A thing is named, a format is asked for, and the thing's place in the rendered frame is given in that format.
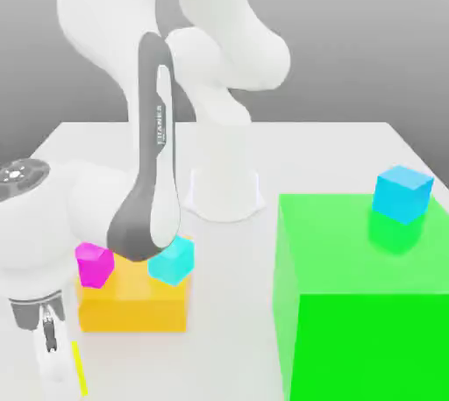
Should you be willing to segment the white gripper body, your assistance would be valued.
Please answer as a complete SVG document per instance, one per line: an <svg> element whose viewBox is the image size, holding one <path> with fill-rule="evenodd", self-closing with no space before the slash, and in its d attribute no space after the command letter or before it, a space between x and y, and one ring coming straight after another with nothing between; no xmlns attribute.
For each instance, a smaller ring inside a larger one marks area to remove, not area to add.
<svg viewBox="0 0 449 401"><path fill-rule="evenodd" d="M50 352L47 351L42 322L32 333L43 396L80 397L82 394L66 324L55 321L54 331L57 349Z"/></svg>

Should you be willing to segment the small yellow cube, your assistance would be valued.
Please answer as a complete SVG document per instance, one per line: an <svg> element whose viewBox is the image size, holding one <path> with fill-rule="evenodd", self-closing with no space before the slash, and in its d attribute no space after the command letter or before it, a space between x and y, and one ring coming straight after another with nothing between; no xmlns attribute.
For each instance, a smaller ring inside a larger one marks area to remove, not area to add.
<svg viewBox="0 0 449 401"><path fill-rule="evenodd" d="M71 342L71 347L72 347L72 354L73 354L74 363L75 363L75 371L76 371L79 386L80 386L80 392L83 397L86 397L88 395L88 387L87 387L87 383L86 383L86 379L85 379L85 375L84 375L84 371L83 371L82 359L81 359L81 355L80 355L80 351L79 351L77 342L73 340Z"/></svg>

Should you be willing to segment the small magenta cube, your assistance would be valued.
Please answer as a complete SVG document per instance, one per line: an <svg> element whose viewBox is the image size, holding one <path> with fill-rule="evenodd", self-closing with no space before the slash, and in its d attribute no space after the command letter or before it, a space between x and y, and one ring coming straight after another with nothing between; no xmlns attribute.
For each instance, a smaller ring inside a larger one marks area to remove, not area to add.
<svg viewBox="0 0 449 401"><path fill-rule="evenodd" d="M82 287L102 288L115 268L114 254L91 243L80 244L75 257Z"/></svg>

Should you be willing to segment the small cyan cube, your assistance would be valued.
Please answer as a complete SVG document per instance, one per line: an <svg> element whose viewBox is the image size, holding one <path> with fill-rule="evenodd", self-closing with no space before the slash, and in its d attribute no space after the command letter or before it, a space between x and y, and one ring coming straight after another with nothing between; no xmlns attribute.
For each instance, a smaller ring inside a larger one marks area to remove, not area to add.
<svg viewBox="0 0 449 401"><path fill-rule="evenodd" d="M147 262L152 278L177 286L195 267L195 244L191 238L176 236L169 247Z"/></svg>

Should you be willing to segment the small blue cube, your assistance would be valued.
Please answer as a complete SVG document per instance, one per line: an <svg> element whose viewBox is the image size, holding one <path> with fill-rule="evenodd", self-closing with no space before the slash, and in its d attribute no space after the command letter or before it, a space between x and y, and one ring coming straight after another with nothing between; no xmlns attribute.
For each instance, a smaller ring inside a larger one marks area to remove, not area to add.
<svg viewBox="0 0 449 401"><path fill-rule="evenodd" d="M378 175L372 209L403 225L427 211L434 177L404 166L394 166Z"/></svg>

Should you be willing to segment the large orange box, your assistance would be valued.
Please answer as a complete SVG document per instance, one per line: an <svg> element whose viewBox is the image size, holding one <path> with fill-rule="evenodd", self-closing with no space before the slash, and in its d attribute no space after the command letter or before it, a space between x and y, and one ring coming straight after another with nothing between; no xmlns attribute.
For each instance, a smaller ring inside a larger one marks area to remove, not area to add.
<svg viewBox="0 0 449 401"><path fill-rule="evenodd" d="M84 332L186 330L192 271L172 286L148 275L148 261L133 262L114 254L114 262L113 272L100 289L82 287L78 276L78 319Z"/></svg>

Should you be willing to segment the large green box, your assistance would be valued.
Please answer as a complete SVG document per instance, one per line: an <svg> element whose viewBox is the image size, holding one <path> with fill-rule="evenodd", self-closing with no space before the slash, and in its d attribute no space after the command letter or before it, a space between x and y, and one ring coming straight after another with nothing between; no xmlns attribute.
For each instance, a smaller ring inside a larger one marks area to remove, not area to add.
<svg viewBox="0 0 449 401"><path fill-rule="evenodd" d="M273 312L284 401L449 401L449 212L280 195Z"/></svg>

